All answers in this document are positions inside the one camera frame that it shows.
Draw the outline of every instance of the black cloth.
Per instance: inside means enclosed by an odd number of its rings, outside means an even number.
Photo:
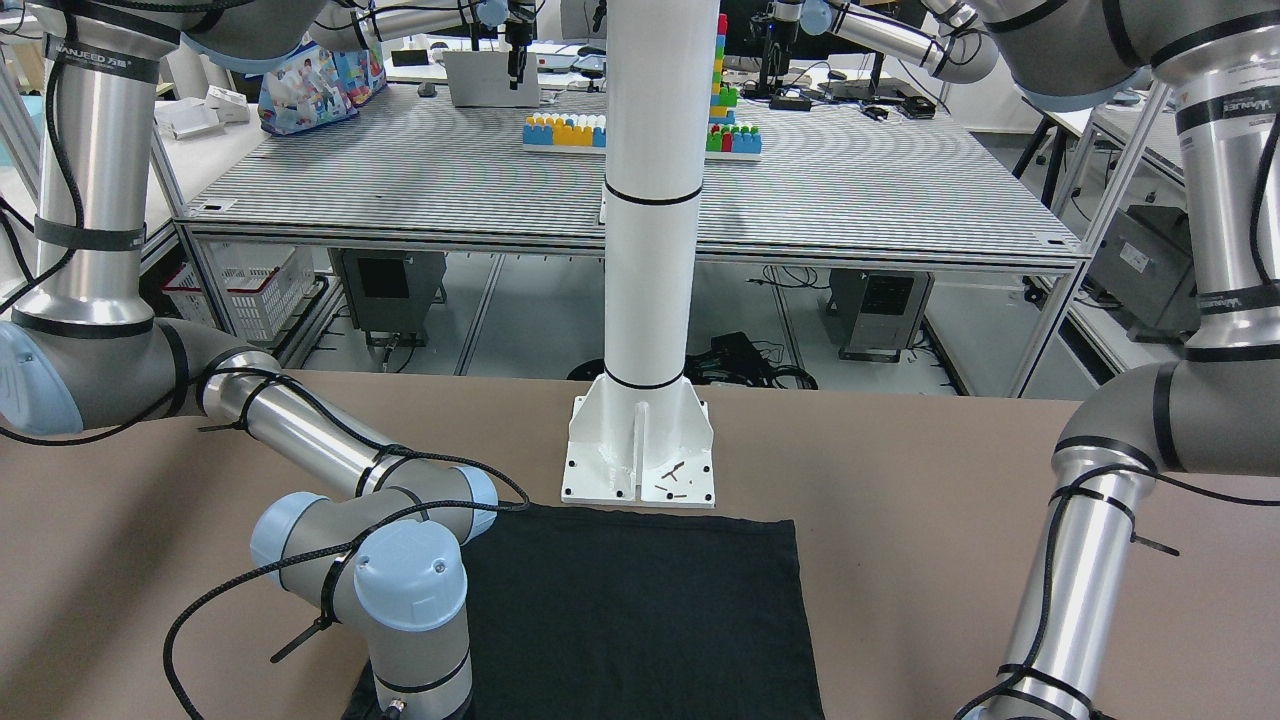
[[[534,506],[462,552],[468,717],[823,717],[790,520]]]

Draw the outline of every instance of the metal table frame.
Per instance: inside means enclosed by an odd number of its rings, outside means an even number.
[[[389,97],[375,100],[355,122],[296,138],[264,141],[177,213],[178,225],[195,247],[192,256],[206,269],[215,269],[211,254],[201,247],[210,242],[603,256],[604,229],[594,222],[602,158],[534,159],[534,154],[518,149],[524,114],[485,109],[460,113],[447,104],[447,91],[440,95],[444,99],[424,104],[412,88],[392,86],[385,94]],[[568,94],[556,110],[603,111],[599,96],[584,96]],[[1009,396],[1021,396],[1065,318],[1069,299],[1083,282],[1091,255],[950,118],[884,127],[847,109],[826,110],[800,118],[767,114],[750,105],[740,108],[740,118],[774,132],[774,142],[755,170],[741,169],[737,163],[708,164],[698,259],[1057,277],[1009,388]],[[861,124],[850,131],[854,123]],[[438,137],[448,137],[449,142]],[[449,163],[428,169],[416,158],[406,159],[406,149],[421,149]],[[456,168],[476,163],[477,154],[485,156],[483,167],[489,172],[498,168],[498,174],[476,179]],[[872,167],[877,158],[882,163]],[[886,168],[886,160],[901,165]],[[832,164],[841,167],[832,169]],[[362,169],[370,174],[372,168],[379,177],[370,186],[378,187],[379,201],[343,200],[340,181],[358,181]],[[534,179],[520,179],[524,176],[512,168]],[[833,187],[832,176],[841,168],[858,172],[849,178],[854,186],[879,183],[872,193],[876,206],[865,208],[865,214],[841,215],[845,205],[868,202],[867,193],[851,191],[833,195],[831,208],[805,208],[815,188]],[[447,182],[430,186],[428,170]],[[956,179],[965,173],[970,181]],[[970,186],[959,191],[954,187],[965,182]],[[500,190],[494,190],[502,183],[524,188],[527,197],[502,196]],[[324,201],[316,200],[316,190],[325,186],[334,192],[323,195]],[[431,195],[428,201],[429,187],[439,188],[443,197]],[[273,192],[279,197],[271,197]],[[485,192],[503,202],[458,211],[457,205],[474,204]],[[748,193],[754,197],[748,199]],[[975,199],[966,201],[970,196]],[[947,197],[947,208],[928,205]],[[887,223],[877,219],[873,214],[883,211],[884,205],[896,208],[902,217]],[[906,208],[913,217],[906,217]],[[856,231],[846,228],[859,223]],[[995,233],[1005,238],[991,237]],[[1011,234],[1021,240],[1011,241]],[[794,237],[804,240],[788,240]]]

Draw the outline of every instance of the white pole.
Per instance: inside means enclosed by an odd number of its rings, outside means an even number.
[[[712,430],[682,377],[716,0],[609,6],[604,364],[570,425],[562,500],[714,505]]]

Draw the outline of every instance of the white label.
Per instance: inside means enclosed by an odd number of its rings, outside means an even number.
[[[1138,274],[1147,272],[1147,264],[1151,263],[1151,258],[1147,258],[1142,250],[1138,250],[1128,242],[1120,249],[1120,259],[1129,263],[1129,266],[1138,270]]]

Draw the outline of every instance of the crate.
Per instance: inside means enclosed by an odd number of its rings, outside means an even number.
[[[279,264],[271,264],[280,258],[282,250],[288,255]],[[234,258],[239,260],[238,266],[223,268],[223,299],[233,315],[236,332],[244,340],[274,340],[315,282],[311,252],[302,247],[264,246],[253,254],[237,249]],[[214,324],[200,278],[189,264],[183,264],[161,290],[184,320]]]

